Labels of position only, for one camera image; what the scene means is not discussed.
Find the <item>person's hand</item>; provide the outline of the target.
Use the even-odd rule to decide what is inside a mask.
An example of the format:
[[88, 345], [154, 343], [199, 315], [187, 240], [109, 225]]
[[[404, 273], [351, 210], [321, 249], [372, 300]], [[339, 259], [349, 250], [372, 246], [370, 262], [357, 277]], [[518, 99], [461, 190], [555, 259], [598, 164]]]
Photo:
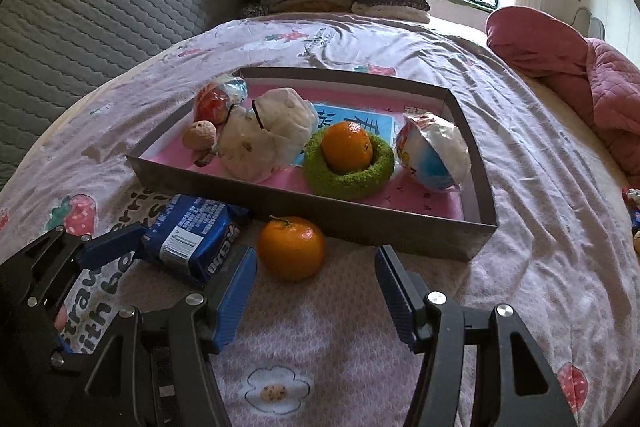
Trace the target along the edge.
[[66, 322], [67, 322], [67, 309], [66, 309], [66, 306], [62, 306], [58, 310], [58, 314], [56, 314], [56, 317], [53, 321], [54, 328], [60, 333], [64, 329]]

